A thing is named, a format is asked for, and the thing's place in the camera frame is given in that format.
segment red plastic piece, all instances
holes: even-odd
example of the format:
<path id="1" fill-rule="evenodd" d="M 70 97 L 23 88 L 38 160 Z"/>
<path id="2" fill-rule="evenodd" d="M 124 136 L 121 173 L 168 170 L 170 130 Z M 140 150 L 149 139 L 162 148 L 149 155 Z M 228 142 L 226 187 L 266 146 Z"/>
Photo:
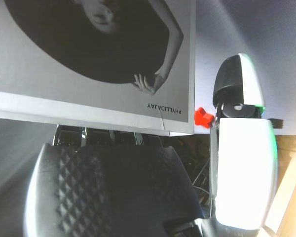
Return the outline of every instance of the red plastic piece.
<path id="1" fill-rule="evenodd" d="M 210 128 L 214 120 L 214 116 L 206 113 L 202 107 L 199 107 L 198 110 L 194 112 L 194 117 L 195 125 L 201 125 L 205 128 Z"/>

